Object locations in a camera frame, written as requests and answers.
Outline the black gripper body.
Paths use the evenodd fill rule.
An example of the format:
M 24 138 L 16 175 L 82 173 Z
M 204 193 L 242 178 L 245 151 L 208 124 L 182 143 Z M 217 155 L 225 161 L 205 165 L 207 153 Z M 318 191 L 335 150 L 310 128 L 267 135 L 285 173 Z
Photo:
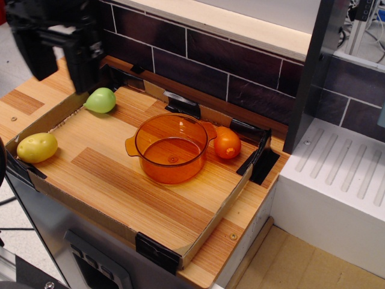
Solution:
M 83 37 L 92 45 L 100 40 L 97 11 L 93 1 L 6 1 L 8 24 L 18 41 L 40 41 L 54 26 L 74 27 L 71 39 Z

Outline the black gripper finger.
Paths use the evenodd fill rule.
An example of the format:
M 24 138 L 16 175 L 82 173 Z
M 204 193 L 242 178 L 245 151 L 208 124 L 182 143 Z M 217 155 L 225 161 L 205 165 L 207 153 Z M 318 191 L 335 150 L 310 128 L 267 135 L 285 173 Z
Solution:
M 12 33 L 17 48 L 35 78 L 42 81 L 58 70 L 53 48 L 43 44 L 36 31 L 12 30 Z
M 70 78 L 77 94 L 88 92 L 99 82 L 103 44 L 93 26 L 77 28 L 63 46 Z

